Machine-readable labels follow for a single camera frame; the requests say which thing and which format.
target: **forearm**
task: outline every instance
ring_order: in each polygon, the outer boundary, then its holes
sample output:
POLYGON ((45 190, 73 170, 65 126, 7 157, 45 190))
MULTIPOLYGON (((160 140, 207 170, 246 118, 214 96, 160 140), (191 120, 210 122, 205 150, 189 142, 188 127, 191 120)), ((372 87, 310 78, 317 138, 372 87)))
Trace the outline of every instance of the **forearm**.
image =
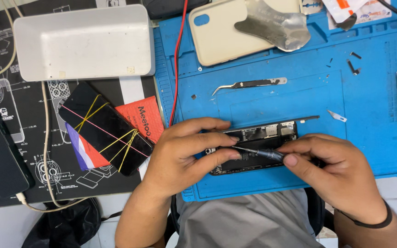
POLYGON ((335 232, 338 247, 350 245, 353 248, 395 248, 397 247, 397 215, 384 228, 372 229, 355 225, 352 220, 335 210, 335 232))
POLYGON ((116 229, 118 248, 142 248, 156 243, 164 234, 171 198, 141 183, 124 207, 116 229))

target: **phone logic board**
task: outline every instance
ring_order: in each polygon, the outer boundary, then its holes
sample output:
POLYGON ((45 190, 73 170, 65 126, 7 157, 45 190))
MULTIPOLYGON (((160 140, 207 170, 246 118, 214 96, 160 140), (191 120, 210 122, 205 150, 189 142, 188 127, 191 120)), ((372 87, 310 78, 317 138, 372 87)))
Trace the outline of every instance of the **phone logic board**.
MULTIPOLYGON (((319 118, 310 116, 289 121, 279 121, 259 126, 224 130, 229 136, 238 137, 240 141, 237 146, 249 149, 271 150, 281 147, 284 143, 298 138, 297 122, 304 122, 309 119, 319 118)), ((214 153, 223 147, 209 148, 205 150, 206 155, 214 153)), ((229 160, 210 172, 213 176, 250 171, 255 169, 265 169, 283 166, 283 163, 273 161, 268 158, 258 156, 244 150, 240 151, 241 159, 229 160)))

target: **white storage box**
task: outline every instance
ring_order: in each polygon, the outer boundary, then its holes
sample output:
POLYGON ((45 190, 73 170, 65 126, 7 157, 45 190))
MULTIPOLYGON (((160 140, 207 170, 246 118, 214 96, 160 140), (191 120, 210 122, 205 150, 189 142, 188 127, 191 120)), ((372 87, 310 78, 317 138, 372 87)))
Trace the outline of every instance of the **white storage box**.
POLYGON ((26 81, 150 76, 154 37, 140 4, 18 18, 14 40, 26 81))

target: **person's right hand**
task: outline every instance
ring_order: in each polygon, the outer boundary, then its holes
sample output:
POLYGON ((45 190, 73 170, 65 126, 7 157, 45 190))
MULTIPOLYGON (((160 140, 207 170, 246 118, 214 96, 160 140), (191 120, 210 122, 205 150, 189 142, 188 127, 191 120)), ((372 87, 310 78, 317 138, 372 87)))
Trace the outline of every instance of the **person's right hand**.
POLYGON ((387 208, 379 194, 364 154, 347 140, 325 134, 307 134, 277 149, 289 153, 284 165, 316 190, 328 204, 366 224, 382 223, 387 208), (308 159, 317 157, 319 168, 308 159))

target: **black bracelet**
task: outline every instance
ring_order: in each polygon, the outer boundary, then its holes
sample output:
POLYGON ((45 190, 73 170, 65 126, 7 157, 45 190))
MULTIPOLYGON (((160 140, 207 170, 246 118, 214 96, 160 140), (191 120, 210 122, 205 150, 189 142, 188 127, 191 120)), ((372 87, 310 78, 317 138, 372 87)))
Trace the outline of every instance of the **black bracelet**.
POLYGON ((387 204, 387 202, 386 202, 384 199, 383 199, 383 201, 384 201, 384 204, 385 204, 386 207, 387 207, 387 218, 386 218, 386 220, 384 220, 382 223, 375 224, 375 225, 370 225, 370 224, 365 224, 365 223, 359 222, 359 221, 357 221, 357 220, 354 220, 354 219, 350 218, 350 217, 349 217, 348 215, 346 215, 343 211, 341 211, 341 210, 339 210, 339 209, 337 209, 337 210, 338 210, 338 212, 342 213, 345 217, 351 219, 351 220, 355 223, 355 225, 362 226, 362 227, 366 227, 366 228, 379 229, 379 228, 384 228, 384 227, 390 225, 390 223, 391 223, 391 221, 392 221, 392 219, 393 219, 393 215, 392 215, 390 206, 387 204))

